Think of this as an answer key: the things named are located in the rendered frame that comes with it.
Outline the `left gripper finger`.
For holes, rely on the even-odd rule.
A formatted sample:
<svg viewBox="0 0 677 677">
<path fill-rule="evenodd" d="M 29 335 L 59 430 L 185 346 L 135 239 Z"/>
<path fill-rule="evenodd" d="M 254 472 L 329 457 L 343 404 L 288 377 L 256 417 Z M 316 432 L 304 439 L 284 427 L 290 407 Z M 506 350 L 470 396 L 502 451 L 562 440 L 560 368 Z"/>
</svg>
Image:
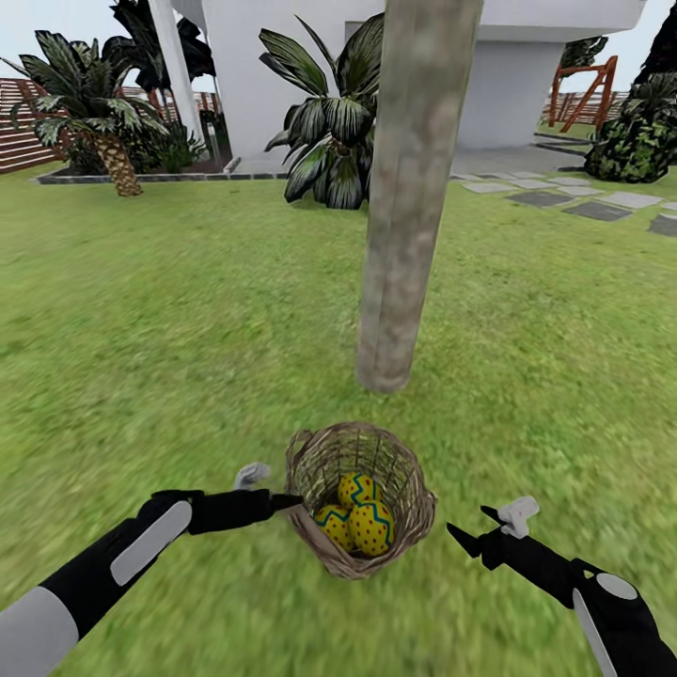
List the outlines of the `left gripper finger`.
<svg viewBox="0 0 677 677">
<path fill-rule="evenodd" d="M 286 494 L 274 494 L 270 497 L 270 516 L 274 512 L 283 511 L 289 507 L 302 505 L 306 501 L 307 496 L 302 494 L 300 496 L 287 496 Z"/>
</svg>

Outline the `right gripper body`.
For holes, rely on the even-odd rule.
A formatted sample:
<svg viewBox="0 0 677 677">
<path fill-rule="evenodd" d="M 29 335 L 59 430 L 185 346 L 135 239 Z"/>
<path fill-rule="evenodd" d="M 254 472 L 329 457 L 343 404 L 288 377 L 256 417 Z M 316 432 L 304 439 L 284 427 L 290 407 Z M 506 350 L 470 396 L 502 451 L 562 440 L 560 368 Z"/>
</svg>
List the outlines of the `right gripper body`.
<svg viewBox="0 0 677 677">
<path fill-rule="evenodd" d="M 532 537 L 526 535 L 518 539 L 513 535 L 501 533 L 501 527 L 481 536 L 482 565 L 493 571 L 501 563 L 506 563 L 520 575 L 525 576 L 538 586 L 538 568 L 543 555 L 550 551 Z"/>
</svg>

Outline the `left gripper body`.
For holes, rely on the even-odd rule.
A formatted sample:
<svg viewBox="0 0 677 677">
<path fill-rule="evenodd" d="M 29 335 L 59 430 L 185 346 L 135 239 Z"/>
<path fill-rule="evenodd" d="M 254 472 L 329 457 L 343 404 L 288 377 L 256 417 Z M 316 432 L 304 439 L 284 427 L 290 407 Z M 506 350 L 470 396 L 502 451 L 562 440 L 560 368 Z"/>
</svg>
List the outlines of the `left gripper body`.
<svg viewBox="0 0 677 677">
<path fill-rule="evenodd" d="M 221 492 L 223 516 L 217 531 L 244 527 L 270 518 L 270 490 Z"/>
</svg>

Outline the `wicker basket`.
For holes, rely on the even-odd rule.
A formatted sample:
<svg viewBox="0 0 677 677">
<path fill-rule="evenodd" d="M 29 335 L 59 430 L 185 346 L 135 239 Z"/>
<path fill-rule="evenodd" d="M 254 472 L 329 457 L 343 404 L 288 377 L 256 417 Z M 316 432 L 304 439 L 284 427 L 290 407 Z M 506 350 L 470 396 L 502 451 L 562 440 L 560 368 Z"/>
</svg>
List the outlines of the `wicker basket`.
<svg viewBox="0 0 677 677">
<path fill-rule="evenodd" d="M 396 450 L 401 453 L 404 461 L 409 461 L 410 468 L 402 483 L 397 479 L 393 479 L 390 482 L 391 487 L 395 491 L 395 495 L 391 502 L 389 502 L 389 507 L 395 518 L 395 536 L 391 546 L 382 556 L 374 556 L 367 559 L 361 554 L 347 554 L 334 539 L 328 537 L 315 523 L 315 516 L 323 508 L 326 499 L 337 492 L 339 484 L 335 485 L 333 489 L 329 489 L 326 493 L 322 491 L 322 484 L 318 482 L 314 488 L 310 489 L 310 498 L 307 498 L 301 506 L 297 505 L 286 509 L 286 514 L 291 519 L 291 528 L 298 533 L 300 539 L 306 544 L 306 547 L 313 552 L 328 573 L 331 573 L 334 578 L 343 581 L 370 578 L 377 571 L 381 571 L 381 569 L 390 565 L 394 559 L 398 559 L 401 554 L 405 553 L 407 548 L 415 546 L 421 539 L 426 539 L 430 532 L 430 527 L 433 525 L 433 517 L 435 516 L 438 499 L 431 490 L 426 488 L 422 468 L 416 454 L 411 448 L 402 443 L 396 437 L 396 434 L 389 432 L 386 428 L 375 426 L 369 422 L 360 422 L 360 420 L 345 420 L 334 424 L 334 426 L 321 428 L 314 432 L 303 429 L 300 433 L 295 433 L 291 437 L 292 442 L 306 441 L 306 443 L 292 457 L 291 448 L 285 450 L 288 466 L 287 478 L 285 480 L 285 494 L 287 496 L 302 495 L 303 491 L 301 491 L 298 485 L 298 470 L 300 465 L 310 456 L 312 451 L 322 449 L 323 444 L 326 442 L 325 438 L 329 435 L 334 435 L 334 440 L 330 443 L 331 449 L 343 450 L 345 446 L 341 442 L 341 432 L 349 432 L 351 430 L 354 430 L 354 434 L 357 437 L 361 436 L 362 431 L 374 433 L 389 445 L 395 446 Z M 306 462 L 302 466 L 302 472 L 307 482 L 313 479 L 311 474 L 312 468 L 313 464 L 311 462 Z M 320 491 L 322 492 L 320 493 Z M 406 493 L 406 491 L 408 495 L 414 495 L 415 500 L 412 502 L 412 498 L 410 498 L 412 506 L 404 511 L 401 495 Z"/>
</svg>

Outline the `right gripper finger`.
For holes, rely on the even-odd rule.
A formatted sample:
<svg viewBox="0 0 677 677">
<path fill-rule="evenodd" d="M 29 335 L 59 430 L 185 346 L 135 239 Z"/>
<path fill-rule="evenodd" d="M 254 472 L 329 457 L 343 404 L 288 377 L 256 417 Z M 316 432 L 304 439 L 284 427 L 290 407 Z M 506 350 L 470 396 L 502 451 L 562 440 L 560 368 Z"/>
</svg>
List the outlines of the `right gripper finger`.
<svg viewBox="0 0 677 677">
<path fill-rule="evenodd" d="M 493 518 L 499 524 L 504 523 L 504 521 L 502 521 L 502 519 L 500 519 L 500 517 L 498 517 L 498 512 L 496 511 L 496 509 L 492 509 L 492 507 L 486 507 L 486 505 L 482 505 L 480 507 L 480 510 L 482 512 L 485 512 L 486 514 L 488 514 L 488 516 L 490 516 L 490 518 Z"/>
<path fill-rule="evenodd" d="M 471 558 L 476 558 L 481 555 L 481 538 L 475 538 L 469 535 L 469 533 L 465 533 L 465 531 L 453 526 L 450 522 L 447 522 L 447 529 L 449 530 L 450 535 L 465 548 L 465 552 L 467 552 Z"/>
</svg>

